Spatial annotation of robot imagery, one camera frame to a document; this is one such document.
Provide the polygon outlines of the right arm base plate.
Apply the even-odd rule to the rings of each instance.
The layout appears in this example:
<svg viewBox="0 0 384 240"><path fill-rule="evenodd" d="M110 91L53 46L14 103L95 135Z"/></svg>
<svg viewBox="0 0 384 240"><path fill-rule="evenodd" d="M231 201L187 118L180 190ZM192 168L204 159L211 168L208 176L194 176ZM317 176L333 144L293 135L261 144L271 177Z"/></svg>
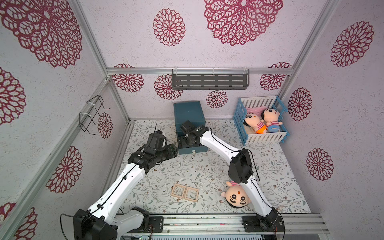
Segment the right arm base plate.
<svg viewBox="0 0 384 240"><path fill-rule="evenodd" d="M267 218L262 218L256 215L242 216L245 232L272 232L283 233L286 228L281 217L277 217L274 221L269 221Z"/></svg>

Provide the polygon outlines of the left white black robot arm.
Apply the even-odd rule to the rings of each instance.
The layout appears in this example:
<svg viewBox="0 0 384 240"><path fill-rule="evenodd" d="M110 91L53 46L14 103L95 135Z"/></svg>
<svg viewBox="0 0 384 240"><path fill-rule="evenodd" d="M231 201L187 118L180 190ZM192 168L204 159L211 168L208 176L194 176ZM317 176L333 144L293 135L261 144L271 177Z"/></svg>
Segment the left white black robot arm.
<svg viewBox="0 0 384 240"><path fill-rule="evenodd" d="M169 144L159 149L142 146L129 158L129 163L108 190L88 210L78 210L73 217L75 240L119 240L132 230L146 230L149 213L135 207L128 213L117 213L136 185L158 163L178 156L178 148Z"/></svg>

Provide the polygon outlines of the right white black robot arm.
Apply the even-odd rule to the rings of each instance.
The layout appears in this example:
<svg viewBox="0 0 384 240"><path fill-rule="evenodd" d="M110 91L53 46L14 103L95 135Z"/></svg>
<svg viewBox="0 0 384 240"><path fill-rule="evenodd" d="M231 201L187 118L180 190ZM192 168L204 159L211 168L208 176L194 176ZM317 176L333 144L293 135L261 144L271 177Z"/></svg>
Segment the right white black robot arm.
<svg viewBox="0 0 384 240"><path fill-rule="evenodd" d="M260 178L258 173L254 173L251 163L252 152L247 149L236 149L216 137L210 128L196 127L190 121L184 122L181 130L189 147L203 145L228 162L228 176L231 180L226 182L229 187L227 191L221 194L227 203L235 209L252 204L260 226L270 228L275 225L280 214L266 200L257 184Z"/></svg>

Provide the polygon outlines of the wooden brooch box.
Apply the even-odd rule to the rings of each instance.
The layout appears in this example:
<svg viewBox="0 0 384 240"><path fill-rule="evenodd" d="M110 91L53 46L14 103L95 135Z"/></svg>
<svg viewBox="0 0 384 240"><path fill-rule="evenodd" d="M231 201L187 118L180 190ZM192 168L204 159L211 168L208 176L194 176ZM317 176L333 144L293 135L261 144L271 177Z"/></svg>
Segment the wooden brooch box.
<svg viewBox="0 0 384 240"><path fill-rule="evenodd" d="M197 188L192 188L192 187L187 187L185 194L184 194L184 199L196 203L199 198L199 189Z"/></svg>
<svg viewBox="0 0 384 240"><path fill-rule="evenodd" d="M185 196L187 187L180 184L174 184L171 192L171 196L179 199L183 199Z"/></svg>

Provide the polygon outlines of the teal drawer cabinet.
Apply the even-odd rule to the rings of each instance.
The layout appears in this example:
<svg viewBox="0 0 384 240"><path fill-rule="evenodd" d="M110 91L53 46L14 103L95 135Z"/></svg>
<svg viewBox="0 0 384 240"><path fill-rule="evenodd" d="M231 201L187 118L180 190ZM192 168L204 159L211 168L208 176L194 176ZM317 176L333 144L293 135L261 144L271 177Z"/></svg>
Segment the teal drawer cabinet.
<svg viewBox="0 0 384 240"><path fill-rule="evenodd" d="M206 119L205 119L200 101L174 103L174 115L175 115L177 139L181 136L184 136L184 133L181 130L181 125L184 122L190 121L196 127L206 124ZM199 145L197 147L179 149L179 155L204 153L207 151L208 151L207 147L203 145Z"/></svg>

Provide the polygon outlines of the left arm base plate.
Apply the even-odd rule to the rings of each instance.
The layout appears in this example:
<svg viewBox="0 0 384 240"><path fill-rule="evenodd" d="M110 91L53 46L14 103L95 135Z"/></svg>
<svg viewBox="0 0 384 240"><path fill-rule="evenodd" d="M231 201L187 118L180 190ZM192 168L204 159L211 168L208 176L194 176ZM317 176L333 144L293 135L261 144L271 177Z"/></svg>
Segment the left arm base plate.
<svg viewBox="0 0 384 240"><path fill-rule="evenodd" d="M149 217L149 223L147 228L148 233L152 233L152 234L162 233L163 227L164 227L164 217L161 217L161 216Z"/></svg>

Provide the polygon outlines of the small black brooch box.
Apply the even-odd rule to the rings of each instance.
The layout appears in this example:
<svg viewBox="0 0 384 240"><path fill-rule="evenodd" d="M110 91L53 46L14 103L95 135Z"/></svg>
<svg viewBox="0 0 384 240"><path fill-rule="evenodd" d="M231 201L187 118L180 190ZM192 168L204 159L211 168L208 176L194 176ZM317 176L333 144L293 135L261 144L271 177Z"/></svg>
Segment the small black brooch box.
<svg viewBox="0 0 384 240"><path fill-rule="evenodd" d="M178 148L179 149L187 149L190 148L192 145L189 143L187 138L185 136L181 136L178 138Z"/></svg>

